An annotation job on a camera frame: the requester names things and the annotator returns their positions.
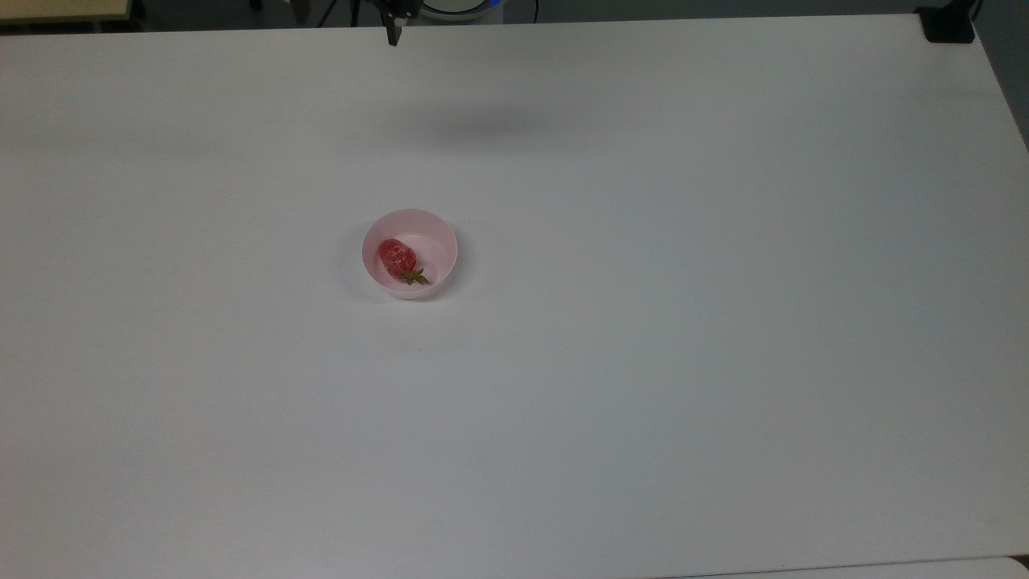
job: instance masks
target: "floor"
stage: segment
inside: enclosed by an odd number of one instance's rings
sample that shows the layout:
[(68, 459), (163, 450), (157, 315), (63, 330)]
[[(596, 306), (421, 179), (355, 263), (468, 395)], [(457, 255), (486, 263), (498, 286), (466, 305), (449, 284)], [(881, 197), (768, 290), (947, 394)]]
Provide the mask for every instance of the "floor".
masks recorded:
[[(254, 28), (309, 28), (324, 17), (326, 27), (350, 26), (348, 0), (328, 11), (331, 0), (293, 0), (310, 4), (297, 23), (288, 0), (263, 0), (252, 10), (248, 0), (143, 0), (146, 15), (132, 23), (0, 27), (0, 34), (90, 33)], [(737, 17), (808, 14), (911, 13), (919, 5), (945, 0), (539, 0), (541, 23)], [(507, 0), (504, 23), (530, 23), (534, 0)], [(490, 20), (500, 20), (494, 14)], [(359, 26), (379, 26), (368, 4)], [(1029, 146), (1029, 0), (985, 0), (975, 22), (1008, 106)]]

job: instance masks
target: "strawberry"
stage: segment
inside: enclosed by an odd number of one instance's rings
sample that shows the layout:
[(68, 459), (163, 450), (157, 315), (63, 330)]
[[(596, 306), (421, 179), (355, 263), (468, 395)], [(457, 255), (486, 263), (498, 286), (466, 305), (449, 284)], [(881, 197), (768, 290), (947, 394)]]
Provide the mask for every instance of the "strawberry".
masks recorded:
[(389, 238), (379, 244), (379, 258), (386, 265), (386, 272), (404, 281), (407, 285), (416, 281), (422, 285), (428, 284), (429, 280), (422, 275), (424, 268), (418, 267), (418, 255), (415, 250), (407, 247), (399, 239)]

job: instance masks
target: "black cable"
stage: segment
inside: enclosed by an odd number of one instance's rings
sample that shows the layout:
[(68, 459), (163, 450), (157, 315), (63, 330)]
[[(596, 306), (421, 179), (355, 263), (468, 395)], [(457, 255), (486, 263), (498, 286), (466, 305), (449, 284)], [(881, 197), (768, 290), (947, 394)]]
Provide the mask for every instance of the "black cable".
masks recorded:
[(357, 28), (357, 14), (361, 11), (361, 0), (350, 0), (350, 28)]
[(332, 0), (331, 2), (329, 2), (328, 9), (325, 10), (324, 14), (322, 14), (322, 20), (321, 22), (318, 23), (317, 28), (321, 28), (321, 25), (325, 24), (325, 20), (328, 19), (328, 14), (332, 11), (332, 8), (334, 7), (335, 7), (335, 0)]

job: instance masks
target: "table surface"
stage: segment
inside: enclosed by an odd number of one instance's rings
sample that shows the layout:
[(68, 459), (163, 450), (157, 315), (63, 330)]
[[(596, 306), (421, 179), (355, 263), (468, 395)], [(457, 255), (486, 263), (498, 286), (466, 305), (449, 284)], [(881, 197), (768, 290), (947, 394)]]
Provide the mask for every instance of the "table surface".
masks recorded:
[[(0, 38), (0, 573), (1029, 552), (1029, 155), (914, 15)], [(431, 210), (460, 257), (361, 265)]]
[(126, 20), (130, 0), (2, 0), (0, 23)]
[(752, 579), (1029, 579), (1029, 570), (1015, 559), (982, 558), (805, 571), (773, 571)]

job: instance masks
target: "pink bowl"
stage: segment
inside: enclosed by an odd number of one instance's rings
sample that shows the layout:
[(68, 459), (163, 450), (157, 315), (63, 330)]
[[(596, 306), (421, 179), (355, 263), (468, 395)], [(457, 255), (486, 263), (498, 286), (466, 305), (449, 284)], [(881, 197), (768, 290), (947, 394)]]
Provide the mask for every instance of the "pink bowl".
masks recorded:
[[(428, 285), (407, 285), (386, 272), (379, 258), (379, 244), (394, 237), (415, 250), (425, 268)], [(375, 222), (361, 245), (364, 268), (386, 292), (403, 300), (417, 300), (436, 293), (457, 261), (457, 237), (447, 221), (421, 209), (393, 211)]]

